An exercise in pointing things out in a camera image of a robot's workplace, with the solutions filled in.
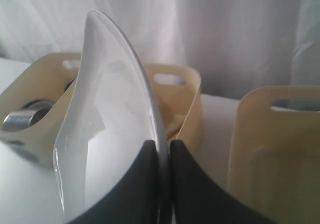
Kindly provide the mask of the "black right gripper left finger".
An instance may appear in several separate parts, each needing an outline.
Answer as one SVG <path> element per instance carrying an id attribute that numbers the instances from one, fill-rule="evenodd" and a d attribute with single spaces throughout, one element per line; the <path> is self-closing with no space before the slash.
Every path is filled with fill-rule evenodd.
<path id="1" fill-rule="evenodd" d="M 126 174 L 95 205 L 70 223 L 157 223 L 158 153 L 146 140 Z"/>

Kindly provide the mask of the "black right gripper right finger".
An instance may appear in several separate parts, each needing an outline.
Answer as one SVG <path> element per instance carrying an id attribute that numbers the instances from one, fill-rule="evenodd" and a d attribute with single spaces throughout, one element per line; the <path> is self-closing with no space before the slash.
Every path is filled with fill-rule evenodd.
<path id="1" fill-rule="evenodd" d="M 170 157 L 176 223 L 271 223 L 211 180 L 183 141 L 171 142 Z"/>

